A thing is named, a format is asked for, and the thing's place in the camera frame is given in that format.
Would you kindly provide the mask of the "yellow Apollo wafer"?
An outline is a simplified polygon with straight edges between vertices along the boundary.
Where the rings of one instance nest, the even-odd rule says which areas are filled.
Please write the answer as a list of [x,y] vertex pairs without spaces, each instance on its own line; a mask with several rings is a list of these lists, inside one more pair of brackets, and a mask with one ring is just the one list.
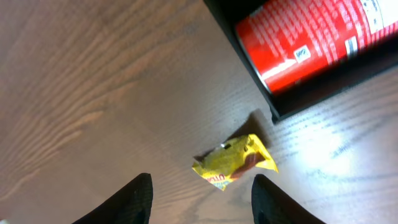
[[278,172],[277,165],[260,138],[248,134],[232,138],[195,158],[192,169],[220,190],[253,167]]

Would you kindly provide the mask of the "black gift box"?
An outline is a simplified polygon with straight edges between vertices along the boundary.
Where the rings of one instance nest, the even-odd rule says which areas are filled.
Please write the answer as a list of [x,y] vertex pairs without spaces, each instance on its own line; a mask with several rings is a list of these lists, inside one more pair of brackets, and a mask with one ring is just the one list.
[[273,122],[288,118],[397,65],[396,33],[354,57],[330,65],[284,91],[272,94],[257,77],[235,31],[240,21],[267,1],[271,0],[205,0],[205,4],[267,101]]

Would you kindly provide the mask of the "red Pringles can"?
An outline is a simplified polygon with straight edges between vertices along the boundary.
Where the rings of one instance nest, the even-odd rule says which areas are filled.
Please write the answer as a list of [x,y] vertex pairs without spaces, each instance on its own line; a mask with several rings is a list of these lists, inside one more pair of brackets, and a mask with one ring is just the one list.
[[396,34],[397,0],[271,0],[235,31],[274,94]]

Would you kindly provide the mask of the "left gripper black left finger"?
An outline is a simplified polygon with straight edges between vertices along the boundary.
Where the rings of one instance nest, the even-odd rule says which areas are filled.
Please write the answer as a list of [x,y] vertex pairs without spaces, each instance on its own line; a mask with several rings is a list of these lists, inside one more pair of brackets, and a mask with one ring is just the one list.
[[152,201],[151,175],[141,173],[73,224],[148,224]]

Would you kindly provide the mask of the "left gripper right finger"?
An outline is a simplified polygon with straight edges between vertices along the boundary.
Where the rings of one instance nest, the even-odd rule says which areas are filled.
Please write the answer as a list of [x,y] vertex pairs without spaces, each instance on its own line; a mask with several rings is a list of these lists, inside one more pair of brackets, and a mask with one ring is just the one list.
[[255,224],[325,224],[262,174],[254,178],[251,206]]

